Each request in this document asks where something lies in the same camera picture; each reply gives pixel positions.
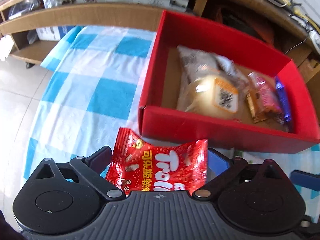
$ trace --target thin wire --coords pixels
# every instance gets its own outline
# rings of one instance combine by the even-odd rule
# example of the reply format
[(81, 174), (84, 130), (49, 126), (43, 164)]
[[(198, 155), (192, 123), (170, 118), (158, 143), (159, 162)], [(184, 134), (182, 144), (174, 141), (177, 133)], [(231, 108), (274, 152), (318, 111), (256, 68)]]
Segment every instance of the thin wire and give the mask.
[(301, 41), (299, 44), (293, 46), (293, 47), (292, 47), (291, 49), (289, 49), (285, 54), (287, 54), (290, 50), (294, 49), (295, 47), (299, 46), (300, 44), (304, 43), (304, 42), (307, 40), (308, 37), (309, 37), (309, 36), (307, 36), (307, 37), (306, 37), (303, 41)]

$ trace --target ribbed gray surface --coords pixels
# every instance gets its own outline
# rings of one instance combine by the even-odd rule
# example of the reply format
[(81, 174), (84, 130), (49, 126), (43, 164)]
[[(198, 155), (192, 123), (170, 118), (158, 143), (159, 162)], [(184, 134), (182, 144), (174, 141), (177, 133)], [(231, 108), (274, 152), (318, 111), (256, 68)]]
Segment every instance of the ribbed gray surface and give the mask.
[(135, 191), (125, 200), (108, 203), (95, 221), (77, 232), (60, 236), (29, 232), (23, 235), (30, 240), (300, 239), (294, 233), (260, 237), (238, 232), (218, 216), (210, 203), (193, 200), (185, 191)]

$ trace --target snack package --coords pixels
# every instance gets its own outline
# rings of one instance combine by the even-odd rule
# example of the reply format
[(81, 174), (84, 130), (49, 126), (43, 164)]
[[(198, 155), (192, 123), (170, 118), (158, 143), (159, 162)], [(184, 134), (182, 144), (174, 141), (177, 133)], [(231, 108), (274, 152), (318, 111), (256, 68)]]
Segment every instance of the snack package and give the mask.
[(285, 91), (284, 85), (281, 83), (280, 79), (276, 76), (276, 93), (280, 102), (284, 114), (284, 123), (288, 128), (289, 132), (293, 132), (292, 118), (291, 118), (291, 108), (288, 100), (287, 93)]
[(180, 91), (183, 93), (180, 93), (177, 109), (215, 118), (239, 119), (246, 77), (239, 78), (233, 62), (214, 53), (183, 46), (178, 46), (178, 51), (187, 86), (182, 79)]
[(251, 105), (248, 100), (253, 120), (255, 122), (260, 122), (268, 118), (274, 118), (277, 122), (283, 124), (283, 112), (275, 94), (275, 89), (265, 78), (255, 72), (250, 73), (249, 77), (256, 88), (256, 96), (254, 96), (253, 93), (250, 94), (250, 99), (254, 101), (256, 100), (257, 102), (254, 110), (255, 116), (252, 114), (252, 107), (254, 104)]
[(106, 180), (122, 189), (192, 194), (206, 183), (207, 140), (176, 147), (156, 147), (129, 128), (120, 128)]

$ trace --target orange and white label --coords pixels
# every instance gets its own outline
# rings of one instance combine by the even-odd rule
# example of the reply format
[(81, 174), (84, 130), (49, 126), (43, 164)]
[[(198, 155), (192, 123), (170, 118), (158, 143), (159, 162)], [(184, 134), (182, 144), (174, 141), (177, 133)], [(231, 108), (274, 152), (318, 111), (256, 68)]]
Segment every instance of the orange and white label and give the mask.
[(214, 104), (228, 112), (238, 111), (238, 90), (223, 79), (215, 79)]

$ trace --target red object on shelf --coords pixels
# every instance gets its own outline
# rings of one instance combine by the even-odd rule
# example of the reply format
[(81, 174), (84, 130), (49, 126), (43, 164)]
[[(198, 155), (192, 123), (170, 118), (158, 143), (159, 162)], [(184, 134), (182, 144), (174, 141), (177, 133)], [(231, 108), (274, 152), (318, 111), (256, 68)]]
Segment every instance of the red object on shelf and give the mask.
[[(279, 76), (292, 109), (294, 133), (161, 107), (170, 48), (183, 45), (228, 57), (271, 77)], [(296, 65), (262, 41), (211, 20), (164, 11), (139, 103), (143, 137), (172, 142), (207, 138), (215, 147), (297, 153), (320, 142), (316, 111)]]

